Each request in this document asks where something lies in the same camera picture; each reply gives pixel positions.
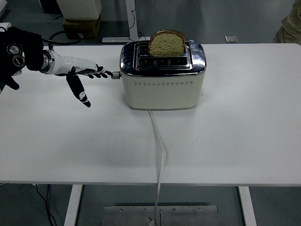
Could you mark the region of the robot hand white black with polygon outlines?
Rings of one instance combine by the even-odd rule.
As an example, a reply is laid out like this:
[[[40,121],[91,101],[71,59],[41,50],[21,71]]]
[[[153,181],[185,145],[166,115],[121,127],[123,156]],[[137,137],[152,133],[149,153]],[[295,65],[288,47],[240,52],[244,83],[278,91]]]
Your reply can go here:
[[[84,75],[91,79],[113,76],[112,72],[93,61],[61,56],[52,50],[47,50],[45,53],[48,53],[48,68],[44,73],[65,76],[73,95],[86,107],[90,107],[91,103],[79,76]]]

